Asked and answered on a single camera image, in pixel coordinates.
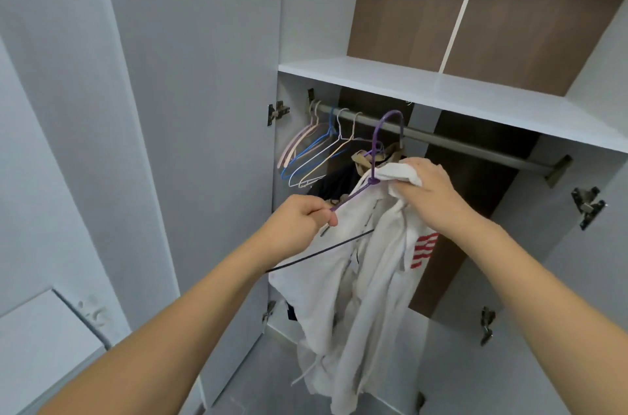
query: hanging rod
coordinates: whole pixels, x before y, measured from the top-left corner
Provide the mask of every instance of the hanging rod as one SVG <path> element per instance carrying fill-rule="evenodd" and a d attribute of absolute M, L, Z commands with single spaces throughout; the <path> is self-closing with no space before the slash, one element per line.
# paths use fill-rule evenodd
<path fill-rule="evenodd" d="M 371 127 L 377 126 L 379 119 L 366 116 L 362 113 L 356 114 L 355 112 L 344 110 L 340 112 L 338 108 L 332 108 L 325 104 L 319 104 L 317 110 L 323 111 L 328 114 L 334 112 L 335 116 L 340 115 L 340 118 L 353 121 L 354 119 L 360 124 L 365 124 Z M 381 126 L 382 129 L 389 132 L 399 133 L 399 125 L 391 122 L 384 122 Z M 506 165 L 512 169 L 524 170 L 526 172 L 537 173 L 542 175 L 547 181 L 548 185 L 553 188 L 558 180 L 563 176 L 564 172 L 571 165 L 573 159 L 566 155 L 562 157 L 556 165 L 539 164 L 524 158 L 514 157 L 507 153 L 497 152 L 495 150 L 484 149 L 477 145 L 461 142 L 452 138 L 442 137 L 430 132 L 424 132 L 419 129 L 413 129 L 412 127 L 403 128 L 404 137 L 408 137 L 414 140 L 420 140 L 425 143 L 442 147 L 443 149 L 453 150 L 454 152 L 464 153 L 465 155 L 471 155 L 472 157 L 481 158 L 494 162 L 500 165 Z"/>

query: forearm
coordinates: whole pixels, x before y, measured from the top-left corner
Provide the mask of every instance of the forearm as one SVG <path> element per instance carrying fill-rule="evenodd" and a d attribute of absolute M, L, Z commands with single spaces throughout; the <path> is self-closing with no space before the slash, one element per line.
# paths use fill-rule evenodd
<path fill-rule="evenodd" d="M 496 289 L 571 413 L 626 413 L 626 333 L 493 222 L 470 218 L 455 241 Z"/>
<path fill-rule="evenodd" d="M 189 292 L 70 382 L 43 415 L 174 415 L 263 274 L 247 242 Z"/>

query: white shirt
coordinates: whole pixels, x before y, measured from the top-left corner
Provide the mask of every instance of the white shirt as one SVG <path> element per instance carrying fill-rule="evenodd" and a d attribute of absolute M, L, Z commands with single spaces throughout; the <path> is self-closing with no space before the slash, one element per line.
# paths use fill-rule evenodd
<path fill-rule="evenodd" d="M 294 306 L 305 333 L 298 358 L 306 385 L 310 393 L 331 396 L 334 415 L 353 412 L 358 394 L 379 387 L 404 311 L 425 271 L 422 258 L 429 256 L 438 236 L 389 184 L 402 180 L 420 186 L 410 165 L 387 164 L 375 176 L 380 183 L 337 210 L 338 226 L 321 236 L 322 230 L 303 253 L 286 262 L 374 228 L 373 234 L 269 277 Z"/>

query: hand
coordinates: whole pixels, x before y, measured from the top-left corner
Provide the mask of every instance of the hand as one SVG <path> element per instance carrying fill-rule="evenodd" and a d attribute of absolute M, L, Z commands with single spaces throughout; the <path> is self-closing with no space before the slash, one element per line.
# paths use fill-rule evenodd
<path fill-rule="evenodd" d="M 393 185 L 430 228 L 453 239 L 456 230 L 480 217 L 453 189 L 449 175 L 441 165 L 418 157 L 405 158 L 400 163 L 411 165 L 423 186 L 417 187 L 407 182 L 395 182 Z"/>
<path fill-rule="evenodd" d="M 304 251 L 325 224 L 336 226 L 332 206 L 319 197 L 291 195 L 251 237 L 266 269 Z"/>

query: gray floor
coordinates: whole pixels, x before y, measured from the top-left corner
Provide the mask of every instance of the gray floor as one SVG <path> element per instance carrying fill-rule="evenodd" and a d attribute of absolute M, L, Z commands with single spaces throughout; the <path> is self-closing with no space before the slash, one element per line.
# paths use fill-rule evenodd
<path fill-rule="evenodd" d="M 301 375 L 296 349 L 265 334 L 255 344 L 220 395 L 209 415 L 328 415 L 330 399 L 310 395 Z M 363 394 L 356 415 L 397 415 L 371 395 Z"/>

